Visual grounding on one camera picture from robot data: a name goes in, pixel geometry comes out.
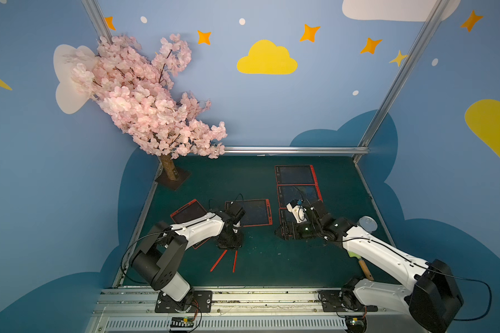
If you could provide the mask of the colourful scribble red writing tablet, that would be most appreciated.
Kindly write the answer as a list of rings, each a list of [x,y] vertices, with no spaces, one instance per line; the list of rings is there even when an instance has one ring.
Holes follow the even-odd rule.
[[[310,202],[319,200],[315,191],[315,185],[279,185],[277,187],[280,208],[286,208],[292,200],[307,200]]]

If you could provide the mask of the red stylus pair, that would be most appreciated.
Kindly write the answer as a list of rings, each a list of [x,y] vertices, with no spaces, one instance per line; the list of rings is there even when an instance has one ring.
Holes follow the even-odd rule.
[[[312,173],[312,178],[313,178],[314,184],[315,184],[315,186],[318,187],[318,178],[316,176],[314,166],[310,165],[310,168],[311,168],[311,173]]]

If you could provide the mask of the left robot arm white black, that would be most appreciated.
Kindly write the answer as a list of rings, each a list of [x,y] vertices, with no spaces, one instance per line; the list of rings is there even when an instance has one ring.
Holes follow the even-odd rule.
[[[218,248],[237,251],[243,245],[244,214],[243,206],[232,202],[225,211],[207,212],[189,222],[169,225],[161,221],[140,240],[129,266],[172,302],[177,312],[187,312],[197,304],[193,288],[178,272],[187,249],[213,238]]]

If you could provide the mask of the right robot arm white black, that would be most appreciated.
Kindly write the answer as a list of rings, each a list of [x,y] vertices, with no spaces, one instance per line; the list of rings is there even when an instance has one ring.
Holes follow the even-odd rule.
[[[352,278],[341,290],[342,308],[353,312],[369,306],[412,317],[429,332],[446,332],[464,304],[456,279],[440,260],[427,262],[368,233],[346,218],[334,218],[322,201],[292,200],[286,212],[301,235],[318,236],[358,255],[392,276],[397,284]]]

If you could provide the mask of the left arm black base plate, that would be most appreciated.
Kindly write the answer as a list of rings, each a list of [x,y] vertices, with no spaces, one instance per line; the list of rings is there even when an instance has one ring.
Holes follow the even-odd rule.
[[[213,293],[209,290],[191,289],[181,301],[175,301],[166,293],[160,292],[154,309],[155,313],[210,313]]]

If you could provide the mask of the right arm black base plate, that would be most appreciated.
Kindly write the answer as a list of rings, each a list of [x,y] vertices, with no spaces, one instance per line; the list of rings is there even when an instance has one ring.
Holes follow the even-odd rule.
[[[319,290],[317,296],[323,312],[378,312],[379,310],[375,305],[362,305],[350,290]]]

